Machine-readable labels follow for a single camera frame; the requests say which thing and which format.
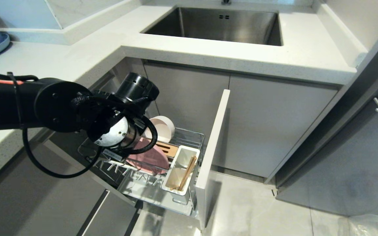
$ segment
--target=kitchen sink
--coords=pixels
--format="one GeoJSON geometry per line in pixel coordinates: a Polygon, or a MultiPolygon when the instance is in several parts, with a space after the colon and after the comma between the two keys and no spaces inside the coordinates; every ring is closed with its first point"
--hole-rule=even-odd
{"type": "Polygon", "coordinates": [[[274,12],[176,8],[144,33],[282,46],[274,12]]]}

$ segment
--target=pull-out drawer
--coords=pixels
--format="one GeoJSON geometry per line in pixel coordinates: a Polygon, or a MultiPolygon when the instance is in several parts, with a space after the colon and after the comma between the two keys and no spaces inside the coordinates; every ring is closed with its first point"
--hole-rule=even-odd
{"type": "MultiPolygon", "coordinates": [[[[189,189],[191,198],[187,205],[177,203],[173,200],[171,193],[162,190],[160,185],[152,184],[150,179],[146,176],[131,176],[138,175],[139,173],[118,171],[114,172],[113,169],[98,169],[93,167],[91,172],[86,175],[95,179],[102,184],[107,190],[114,192],[122,199],[126,199],[125,195],[130,196],[130,200],[126,202],[133,204],[132,199],[141,199],[147,203],[155,204],[157,206],[171,209],[173,211],[198,217],[200,220],[201,228],[207,224],[207,215],[210,212],[210,203],[212,194],[210,189],[211,183],[209,173],[211,164],[215,156],[219,155],[222,143],[222,124],[227,109],[227,101],[230,90],[225,89],[222,93],[221,101],[216,113],[216,118],[212,127],[212,132],[209,135],[208,143],[205,147],[204,156],[201,150],[201,155],[198,159],[198,164],[194,170],[194,178],[191,179],[189,189]],[[112,173],[109,178],[101,178],[105,173],[112,173]]],[[[79,146],[85,141],[86,136],[75,133],[55,133],[44,143],[45,146],[55,151],[59,156],[66,159],[69,163],[82,168],[82,165],[87,165],[86,160],[78,151],[79,146]]]]}

